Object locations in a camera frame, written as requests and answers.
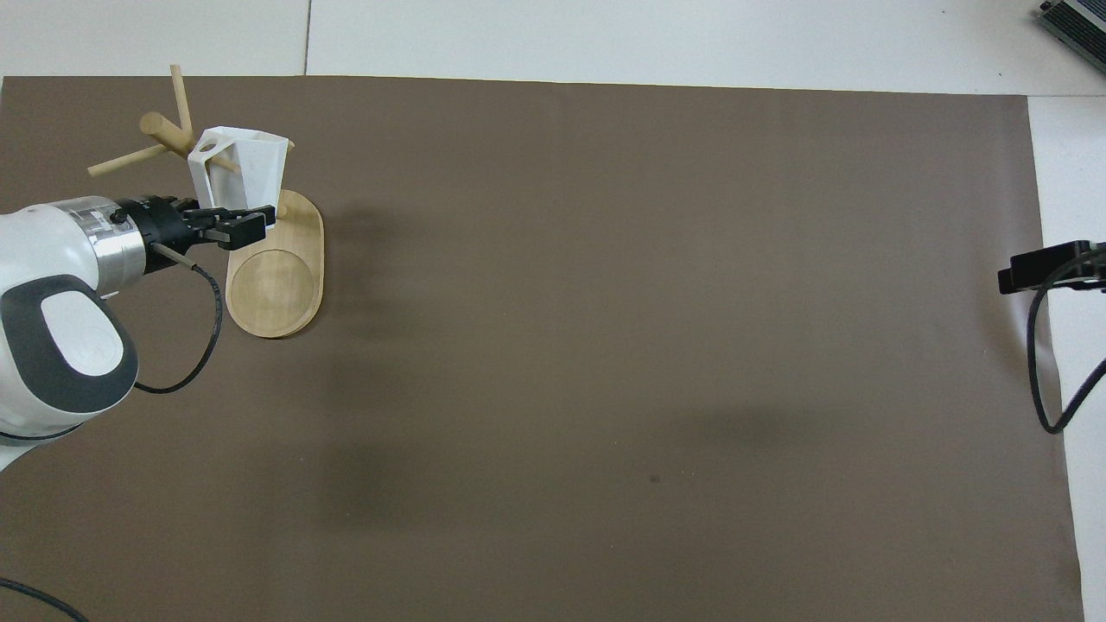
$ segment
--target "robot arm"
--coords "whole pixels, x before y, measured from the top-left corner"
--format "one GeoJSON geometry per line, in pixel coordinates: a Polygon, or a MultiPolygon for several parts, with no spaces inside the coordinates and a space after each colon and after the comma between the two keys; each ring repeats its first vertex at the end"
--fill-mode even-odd
{"type": "Polygon", "coordinates": [[[264,238],[275,209],[83,197],[0,216],[0,469],[123,401],[134,343],[107,298],[196,243],[264,238]]]}

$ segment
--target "black cable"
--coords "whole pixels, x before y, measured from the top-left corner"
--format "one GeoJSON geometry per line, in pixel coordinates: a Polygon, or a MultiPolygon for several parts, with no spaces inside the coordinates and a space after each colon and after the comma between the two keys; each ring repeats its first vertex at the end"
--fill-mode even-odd
{"type": "Polygon", "coordinates": [[[1026,357],[1029,360],[1029,366],[1030,366],[1030,392],[1033,394],[1033,407],[1036,408],[1037,421],[1041,422],[1041,427],[1043,427],[1045,432],[1047,432],[1048,434],[1060,434],[1061,432],[1064,431],[1065,427],[1067,427],[1067,424],[1072,422],[1072,417],[1075,416],[1075,411],[1079,408],[1079,405],[1083,404],[1083,401],[1086,400],[1087,395],[1091,394],[1091,390],[1093,390],[1095,385],[1098,384],[1098,381],[1102,380],[1104,375],[1106,375],[1106,359],[1103,359],[1103,361],[1098,363],[1098,365],[1094,369],[1094,371],[1091,372],[1091,375],[1087,376],[1087,380],[1083,381],[1083,384],[1079,386],[1079,390],[1075,392],[1075,396],[1072,397],[1072,401],[1067,404],[1067,407],[1064,408],[1064,412],[1060,415],[1060,419],[1055,423],[1055,425],[1050,424],[1048,413],[1045,412],[1044,403],[1041,401],[1041,379],[1037,377],[1036,373],[1037,311],[1040,311],[1041,302],[1044,301],[1044,297],[1048,293],[1048,290],[1054,289],[1056,287],[1056,281],[1060,280],[1061,277],[1066,274],[1071,269],[1075,268],[1076,266],[1086,263],[1092,259],[1096,259],[1103,256],[1106,256],[1106,247],[1084,252],[1082,255],[1073,257],[1068,261],[1065,261],[1063,265],[1060,266],[1060,268],[1053,270],[1052,273],[1050,273],[1044,279],[1044,281],[1041,282],[1041,288],[1033,296],[1033,302],[1030,303],[1030,315],[1025,329],[1025,339],[1027,342],[1026,357]]]}
{"type": "Polygon", "coordinates": [[[204,355],[200,356],[199,363],[196,363],[196,366],[192,367],[192,371],[189,372],[187,376],[185,376],[185,380],[174,384],[173,386],[166,386],[164,388],[147,386],[140,382],[135,382],[135,388],[139,391],[161,395],[184,388],[188,383],[196,380],[196,376],[198,376],[200,371],[204,370],[204,366],[207,365],[208,359],[211,357],[211,353],[215,352],[215,344],[219,341],[219,331],[222,330],[222,292],[219,290],[219,283],[211,278],[211,274],[208,274],[207,271],[195,263],[191,266],[191,269],[194,272],[197,272],[207,279],[208,283],[211,286],[211,291],[215,293],[215,326],[211,328],[211,339],[208,340],[208,346],[204,350],[204,355]]]}
{"type": "Polygon", "coordinates": [[[54,597],[52,597],[52,595],[50,595],[50,594],[48,594],[45,592],[40,592],[39,590],[35,590],[34,588],[32,588],[30,585],[24,585],[24,584],[20,583],[19,581],[12,581],[11,579],[4,579],[3,577],[0,577],[0,588],[8,588],[9,590],[12,590],[13,592],[19,592],[19,593],[21,593],[23,595],[31,597],[34,600],[42,601],[42,602],[49,604],[50,607],[52,607],[52,608],[61,611],[62,613],[69,615],[73,620],[76,620],[77,622],[88,622],[87,618],[85,618],[84,615],[82,615],[80,611],[73,609],[71,605],[66,604],[65,602],[63,602],[63,601],[61,601],[59,599],[55,599],[54,597]]]}

